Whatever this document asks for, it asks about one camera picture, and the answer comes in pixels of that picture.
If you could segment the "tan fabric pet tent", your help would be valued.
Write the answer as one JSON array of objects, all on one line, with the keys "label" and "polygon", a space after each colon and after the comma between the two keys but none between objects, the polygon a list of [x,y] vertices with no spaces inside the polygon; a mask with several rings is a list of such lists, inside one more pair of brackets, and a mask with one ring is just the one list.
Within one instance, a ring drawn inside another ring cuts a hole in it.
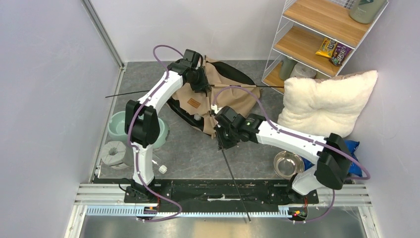
[{"label": "tan fabric pet tent", "polygon": [[222,62],[204,58],[204,70],[210,84],[207,93],[196,93],[186,83],[167,101],[168,106],[193,128],[215,138],[215,119],[210,115],[216,99],[219,108],[229,106],[247,116],[261,96],[254,81],[240,70]]}]

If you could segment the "long black tent pole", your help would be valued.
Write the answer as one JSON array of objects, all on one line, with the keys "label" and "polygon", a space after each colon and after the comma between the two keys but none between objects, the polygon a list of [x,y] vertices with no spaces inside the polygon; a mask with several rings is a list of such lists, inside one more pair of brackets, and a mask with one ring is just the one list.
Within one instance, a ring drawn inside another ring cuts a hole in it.
[{"label": "long black tent pole", "polygon": [[242,122],[244,120],[243,116],[240,116],[233,108],[230,106],[223,106],[218,107],[217,106],[217,97],[219,96],[221,92],[218,92],[215,94],[213,101],[211,103],[211,110],[212,115],[216,117],[215,121],[217,124],[215,125],[215,134],[216,138],[219,144],[219,148],[222,151],[222,155],[224,157],[224,160],[226,162],[227,168],[229,170],[229,173],[231,175],[231,179],[233,181],[234,187],[236,188],[238,195],[240,197],[240,200],[242,202],[243,208],[245,209],[245,213],[247,215],[247,219],[249,222],[251,222],[250,215],[247,211],[245,202],[243,200],[242,194],[237,186],[235,177],[233,175],[233,172],[231,170],[231,167],[229,165],[228,159],[226,157],[226,154],[224,152],[225,149],[231,148],[240,141],[240,138],[238,137],[237,132],[237,125],[239,122]]}]

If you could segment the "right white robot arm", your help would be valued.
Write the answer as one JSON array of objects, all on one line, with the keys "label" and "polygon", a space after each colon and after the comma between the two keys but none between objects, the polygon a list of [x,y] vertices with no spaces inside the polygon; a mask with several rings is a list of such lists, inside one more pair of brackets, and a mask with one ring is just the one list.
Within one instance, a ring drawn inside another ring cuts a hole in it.
[{"label": "right white robot arm", "polygon": [[212,105],[211,114],[216,121],[215,130],[221,136],[221,146],[238,142],[253,142],[275,146],[310,161],[313,166],[290,180],[286,197],[298,203],[320,187],[340,190],[351,167],[351,153],[344,139],[335,133],[328,137],[294,131],[274,123],[263,116],[250,114],[247,118],[229,106]]}]

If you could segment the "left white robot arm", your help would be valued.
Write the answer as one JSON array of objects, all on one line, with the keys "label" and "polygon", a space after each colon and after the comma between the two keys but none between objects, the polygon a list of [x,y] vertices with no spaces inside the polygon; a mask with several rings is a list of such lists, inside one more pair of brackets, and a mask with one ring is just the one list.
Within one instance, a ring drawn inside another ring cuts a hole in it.
[{"label": "left white robot arm", "polygon": [[186,50],[181,59],[165,67],[165,74],[145,96],[126,104],[127,139],[134,152],[134,181],[131,188],[143,202],[151,202],[156,194],[154,187],[149,184],[155,178],[152,157],[153,144],[160,133],[158,114],[184,85],[190,86],[194,94],[209,95],[210,85],[204,63],[201,54]]}]

